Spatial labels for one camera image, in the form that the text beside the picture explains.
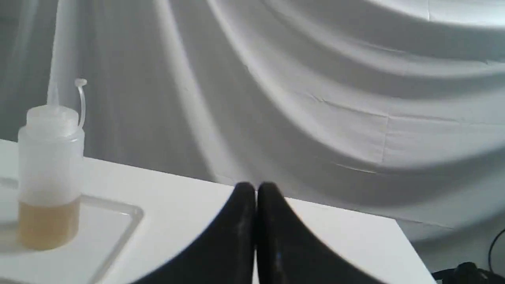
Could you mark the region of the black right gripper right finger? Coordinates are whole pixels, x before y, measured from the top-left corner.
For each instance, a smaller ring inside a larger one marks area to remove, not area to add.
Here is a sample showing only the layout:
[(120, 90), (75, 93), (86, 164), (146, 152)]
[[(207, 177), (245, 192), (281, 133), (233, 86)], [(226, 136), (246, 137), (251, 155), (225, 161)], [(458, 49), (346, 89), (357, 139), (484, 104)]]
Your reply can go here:
[(272, 182), (258, 188), (256, 257), (261, 284), (380, 283), (320, 241)]

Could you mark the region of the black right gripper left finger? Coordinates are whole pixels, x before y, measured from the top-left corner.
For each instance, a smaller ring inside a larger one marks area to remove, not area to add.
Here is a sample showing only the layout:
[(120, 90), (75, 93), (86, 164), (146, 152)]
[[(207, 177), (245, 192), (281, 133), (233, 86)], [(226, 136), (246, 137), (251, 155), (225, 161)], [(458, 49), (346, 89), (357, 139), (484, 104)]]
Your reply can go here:
[(254, 272), (256, 196), (237, 183), (210, 225), (182, 252), (137, 284), (250, 284)]

